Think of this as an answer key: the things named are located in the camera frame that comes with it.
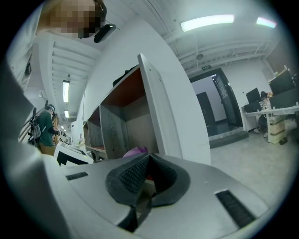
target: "monitor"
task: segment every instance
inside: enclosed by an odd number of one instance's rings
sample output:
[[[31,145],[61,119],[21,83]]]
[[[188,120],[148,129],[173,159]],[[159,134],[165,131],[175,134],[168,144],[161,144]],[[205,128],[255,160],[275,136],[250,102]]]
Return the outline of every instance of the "monitor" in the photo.
[[[297,89],[285,91],[279,95],[270,97],[270,104],[272,108],[287,108],[296,105],[299,102],[299,95]]]
[[[295,88],[295,84],[288,70],[269,82],[273,95],[278,95]]]
[[[258,102],[262,101],[260,93],[258,92],[257,88],[255,88],[252,91],[248,92],[246,94],[246,97],[248,99],[249,104],[253,103],[253,102],[256,102],[256,101],[258,101]]]
[[[259,101],[255,101],[253,103],[250,103],[249,105],[244,105],[244,110],[246,113],[252,113],[252,112],[261,111],[262,107]]]

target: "exit sign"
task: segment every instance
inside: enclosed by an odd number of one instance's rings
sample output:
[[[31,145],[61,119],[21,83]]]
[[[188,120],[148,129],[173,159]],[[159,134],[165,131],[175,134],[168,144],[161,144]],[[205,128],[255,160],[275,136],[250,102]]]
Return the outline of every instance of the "exit sign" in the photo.
[[[202,68],[202,70],[208,70],[208,69],[211,69],[212,67],[211,67],[211,65],[207,65],[207,66],[204,66],[204,67],[201,67]]]

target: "backpack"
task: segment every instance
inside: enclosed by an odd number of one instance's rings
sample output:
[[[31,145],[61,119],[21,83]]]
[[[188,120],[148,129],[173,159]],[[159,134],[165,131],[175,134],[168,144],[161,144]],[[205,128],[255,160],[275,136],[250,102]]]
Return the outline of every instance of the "backpack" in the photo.
[[[34,117],[32,120],[32,128],[33,128],[33,137],[35,141],[38,141],[41,138],[42,132],[45,130],[46,126],[41,131],[39,127],[39,116]]]

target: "pink object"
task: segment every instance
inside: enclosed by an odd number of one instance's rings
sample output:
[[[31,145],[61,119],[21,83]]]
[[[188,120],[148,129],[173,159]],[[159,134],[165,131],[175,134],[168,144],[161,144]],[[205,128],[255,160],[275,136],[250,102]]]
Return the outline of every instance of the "pink object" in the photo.
[[[129,156],[147,153],[147,152],[148,152],[148,150],[146,149],[146,147],[135,147],[135,148],[131,149],[130,151],[128,151],[123,157],[129,157]]]

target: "cable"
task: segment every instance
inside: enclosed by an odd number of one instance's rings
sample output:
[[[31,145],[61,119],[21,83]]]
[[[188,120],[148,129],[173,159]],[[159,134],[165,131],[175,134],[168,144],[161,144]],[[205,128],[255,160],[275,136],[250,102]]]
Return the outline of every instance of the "cable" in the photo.
[[[290,111],[289,111],[288,113],[285,113],[283,108],[282,108],[281,110],[282,110],[282,112],[283,112],[284,114],[286,114],[286,115],[287,115],[287,114],[290,114],[291,111],[292,111],[292,109],[290,109]]]

